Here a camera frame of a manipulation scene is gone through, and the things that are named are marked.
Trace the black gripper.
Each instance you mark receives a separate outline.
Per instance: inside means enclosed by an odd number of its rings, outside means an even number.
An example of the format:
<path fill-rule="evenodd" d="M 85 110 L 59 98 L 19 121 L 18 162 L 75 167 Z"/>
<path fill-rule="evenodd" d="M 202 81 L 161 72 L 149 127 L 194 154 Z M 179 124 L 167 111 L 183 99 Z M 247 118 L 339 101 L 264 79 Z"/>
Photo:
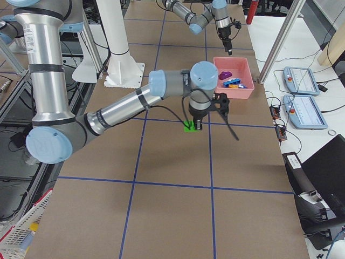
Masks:
<path fill-rule="evenodd" d="M 195 124 L 195 131 L 201 131 L 202 130 L 202 121 L 205 116 L 208 114 L 208 109 L 198 110 L 193 108 L 192 106 L 189 106 L 189 113 L 193 117 L 193 122 Z"/>
<path fill-rule="evenodd" d="M 226 26 L 223 28 L 217 28 L 218 37 L 220 40 L 223 40 L 223 46 L 226 53 L 231 56 L 232 55 L 232 41 L 231 41 L 231 27 Z"/>

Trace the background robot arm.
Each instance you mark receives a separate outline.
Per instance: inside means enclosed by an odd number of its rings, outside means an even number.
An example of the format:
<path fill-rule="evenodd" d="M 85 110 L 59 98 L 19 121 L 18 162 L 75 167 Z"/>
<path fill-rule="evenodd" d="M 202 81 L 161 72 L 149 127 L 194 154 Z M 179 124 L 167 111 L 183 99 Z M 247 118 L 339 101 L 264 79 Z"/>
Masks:
<path fill-rule="evenodd" d="M 27 54 L 23 27 L 14 15 L 1 17 L 1 39 L 16 54 Z"/>

